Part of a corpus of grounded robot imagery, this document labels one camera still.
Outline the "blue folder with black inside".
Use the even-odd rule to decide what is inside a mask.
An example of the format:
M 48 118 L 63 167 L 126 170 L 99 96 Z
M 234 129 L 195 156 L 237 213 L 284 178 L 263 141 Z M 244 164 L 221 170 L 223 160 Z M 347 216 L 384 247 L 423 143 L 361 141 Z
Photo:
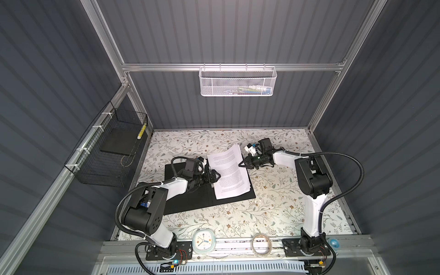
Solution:
M 164 215 L 176 214 L 192 210 L 203 209 L 212 206 L 229 204 L 232 202 L 245 201 L 256 197 L 251 184 L 251 190 L 241 196 L 217 200 L 214 193 L 214 185 L 201 186 L 196 191 L 187 191 L 187 180 L 180 176 L 187 157 L 174 157 L 166 166 L 170 177 L 166 178 L 159 188 L 161 211 Z

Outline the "white printed paper files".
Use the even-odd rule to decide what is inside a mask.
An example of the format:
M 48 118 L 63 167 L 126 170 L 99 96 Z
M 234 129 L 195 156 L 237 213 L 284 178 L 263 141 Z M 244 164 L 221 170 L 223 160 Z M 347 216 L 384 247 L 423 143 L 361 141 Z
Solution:
M 239 167 L 243 161 L 238 144 L 234 144 L 225 152 L 207 156 L 211 170 L 220 174 L 220 179 L 214 183 L 214 193 L 217 200 L 241 196 L 251 190 L 247 169 Z

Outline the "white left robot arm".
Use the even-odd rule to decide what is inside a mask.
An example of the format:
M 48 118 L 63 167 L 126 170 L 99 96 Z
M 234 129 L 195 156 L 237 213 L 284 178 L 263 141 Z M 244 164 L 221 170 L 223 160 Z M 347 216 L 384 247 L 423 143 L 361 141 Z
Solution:
M 214 184 L 222 176 L 202 157 L 175 157 L 170 167 L 173 175 L 170 179 L 139 183 L 131 189 L 118 203 L 114 219 L 120 231 L 141 237 L 156 248 L 173 252 L 176 235 L 162 225 L 167 201 L 201 186 Z

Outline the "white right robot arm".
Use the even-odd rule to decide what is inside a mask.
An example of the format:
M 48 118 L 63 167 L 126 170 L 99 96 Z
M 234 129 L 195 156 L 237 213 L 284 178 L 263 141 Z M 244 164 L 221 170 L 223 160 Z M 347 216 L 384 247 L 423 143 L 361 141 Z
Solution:
M 322 157 L 310 154 L 290 152 L 284 148 L 275 148 L 269 138 L 256 144 L 245 146 L 247 157 L 239 167 L 249 170 L 275 165 L 294 168 L 300 191 L 305 195 L 305 218 L 301 228 L 299 248 L 306 256 L 316 253 L 325 246 L 322 232 L 322 207 L 327 201 L 333 181 L 328 174 Z

